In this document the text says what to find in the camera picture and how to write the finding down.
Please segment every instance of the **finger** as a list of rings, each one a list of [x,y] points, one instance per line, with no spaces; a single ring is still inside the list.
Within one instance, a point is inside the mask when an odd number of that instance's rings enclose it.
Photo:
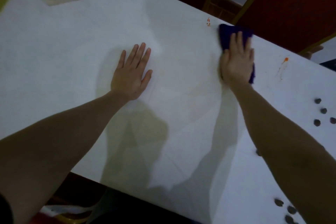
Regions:
[[[252,37],[249,37],[246,41],[245,44],[245,55],[247,57],[250,57],[250,53],[251,53],[251,44],[252,44]]]
[[[231,52],[236,52],[238,51],[237,49],[237,41],[236,41],[236,34],[233,33],[230,38],[230,51]]]
[[[240,54],[244,55],[243,32],[239,31],[237,36],[237,47]]]
[[[137,53],[138,48],[139,48],[139,45],[135,44],[131,53],[129,54],[126,60],[125,66],[130,66],[132,64],[132,61],[134,59],[135,54]]]
[[[250,50],[250,61],[254,62],[254,49]]]
[[[152,73],[153,73],[153,70],[148,70],[147,73],[145,74],[145,77],[141,81],[140,88],[141,88],[142,91],[144,91],[147,88],[147,85],[148,85],[149,81],[151,80]]]
[[[144,54],[145,48],[146,48],[146,44],[142,43],[140,45],[140,48],[138,49],[136,55],[134,56],[134,59],[133,59],[132,64],[131,64],[131,67],[133,67],[133,68],[137,68],[138,67],[139,62],[140,62],[140,60],[142,58],[142,55]]]
[[[119,59],[119,63],[118,63],[118,65],[117,65],[117,69],[119,69],[119,68],[123,68],[123,67],[124,67],[125,58],[126,58],[126,51],[123,50],[123,51],[121,52],[121,55],[120,55],[120,59]]]
[[[230,57],[229,50],[228,49],[224,50],[221,61],[220,61],[221,64],[226,65],[229,62],[229,57]]]
[[[151,52],[152,52],[151,48],[148,48],[138,65],[138,69],[141,71],[141,74],[143,74],[145,71]]]

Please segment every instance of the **person's left hand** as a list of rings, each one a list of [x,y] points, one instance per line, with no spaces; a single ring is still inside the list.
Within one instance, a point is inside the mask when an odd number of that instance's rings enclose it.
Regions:
[[[151,54],[151,49],[148,48],[145,55],[142,56],[145,48],[145,43],[142,43],[140,48],[139,45],[134,45],[126,63],[126,51],[123,50],[113,74],[111,92],[121,95],[127,101],[140,97],[152,77],[153,70],[148,70],[141,80]]]

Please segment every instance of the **white table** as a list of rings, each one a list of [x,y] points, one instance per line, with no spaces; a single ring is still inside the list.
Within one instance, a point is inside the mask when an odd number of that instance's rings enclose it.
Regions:
[[[221,23],[177,0],[10,0],[0,14],[0,137],[106,93],[121,50],[144,41],[148,89],[73,172],[203,223],[283,223],[273,198],[289,202],[217,76]],[[255,89],[335,157],[336,74],[259,37],[253,46]]]

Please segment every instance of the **person's right arm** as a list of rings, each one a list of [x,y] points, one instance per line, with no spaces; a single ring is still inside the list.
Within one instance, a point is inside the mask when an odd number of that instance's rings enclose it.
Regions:
[[[221,58],[224,81],[235,94],[247,130],[276,182],[307,224],[336,222],[336,161],[312,136],[272,107],[248,83],[251,39],[231,36]]]

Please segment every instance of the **black sleeve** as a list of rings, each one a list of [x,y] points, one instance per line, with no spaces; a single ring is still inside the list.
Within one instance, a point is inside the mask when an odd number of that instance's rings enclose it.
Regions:
[[[0,216],[2,220],[1,223],[13,224],[13,214],[11,206],[1,194],[0,194]]]

